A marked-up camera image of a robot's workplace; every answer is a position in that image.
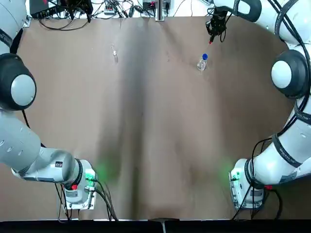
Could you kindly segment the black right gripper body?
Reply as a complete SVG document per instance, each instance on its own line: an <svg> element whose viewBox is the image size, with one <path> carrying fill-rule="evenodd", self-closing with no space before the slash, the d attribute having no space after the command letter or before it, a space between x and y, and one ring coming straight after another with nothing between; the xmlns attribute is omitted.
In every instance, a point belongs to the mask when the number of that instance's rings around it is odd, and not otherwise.
<svg viewBox="0 0 311 233"><path fill-rule="evenodd" d="M226 15L227 13L214 13L206 22L206 29L210 36L219 36L226 30Z"/></svg>

